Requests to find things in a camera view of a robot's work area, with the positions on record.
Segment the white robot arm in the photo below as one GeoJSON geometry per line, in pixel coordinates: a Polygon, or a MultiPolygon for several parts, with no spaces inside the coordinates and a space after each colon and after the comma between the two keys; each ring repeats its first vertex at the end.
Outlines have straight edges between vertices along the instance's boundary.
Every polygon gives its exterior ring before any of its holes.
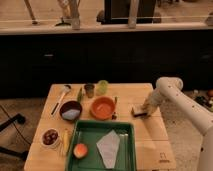
{"type": "Polygon", "coordinates": [[[160,104],[169,99],[203,135],[197,171],[213,171],[213,113],[181,92],[183,81],[178,77],[160,77],[148,95],[142,110],[151,116],[160,104]]]}

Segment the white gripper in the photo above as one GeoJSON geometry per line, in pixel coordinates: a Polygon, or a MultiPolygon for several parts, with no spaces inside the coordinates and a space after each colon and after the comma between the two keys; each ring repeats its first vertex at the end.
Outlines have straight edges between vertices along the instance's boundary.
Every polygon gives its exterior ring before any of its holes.
{"type": "Polygon", "coordinates": [[[151,104],[149,101],[145,101],[142,105],[142,112],[147,116],[151,116],[157,111],[158,106],[151,104]]]}

